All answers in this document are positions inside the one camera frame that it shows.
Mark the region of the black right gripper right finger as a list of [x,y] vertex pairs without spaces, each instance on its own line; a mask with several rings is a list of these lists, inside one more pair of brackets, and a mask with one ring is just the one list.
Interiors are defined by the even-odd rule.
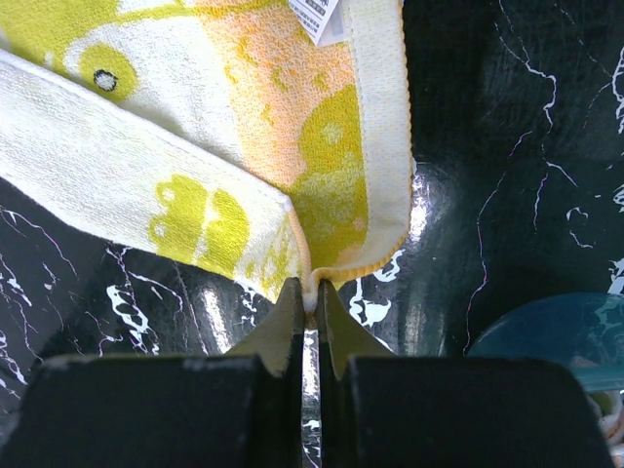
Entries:
[[318,289],[326,467],[609,467],[585,392],[539,360],[400,357]]

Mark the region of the yellow patterned towel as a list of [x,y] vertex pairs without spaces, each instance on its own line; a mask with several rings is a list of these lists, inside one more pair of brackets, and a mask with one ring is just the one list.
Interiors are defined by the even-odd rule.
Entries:
[[79,230],[313,303],[410,229],[399,1],[5,1],[1,177]]

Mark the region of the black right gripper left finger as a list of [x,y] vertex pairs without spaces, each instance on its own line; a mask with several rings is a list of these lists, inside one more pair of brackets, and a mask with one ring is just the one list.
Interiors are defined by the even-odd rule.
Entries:
[[65,355],[1,438],[5,467],[298,467],[304,313],[288,279],[227,353]]

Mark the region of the orange polka dot towel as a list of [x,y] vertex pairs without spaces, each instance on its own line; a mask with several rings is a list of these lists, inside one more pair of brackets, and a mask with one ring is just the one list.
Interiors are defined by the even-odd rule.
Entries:
[[623,438],[623,400],[620,392],[596,392],[590,395],[590,399],[605,439],[609,444],[618,444]]

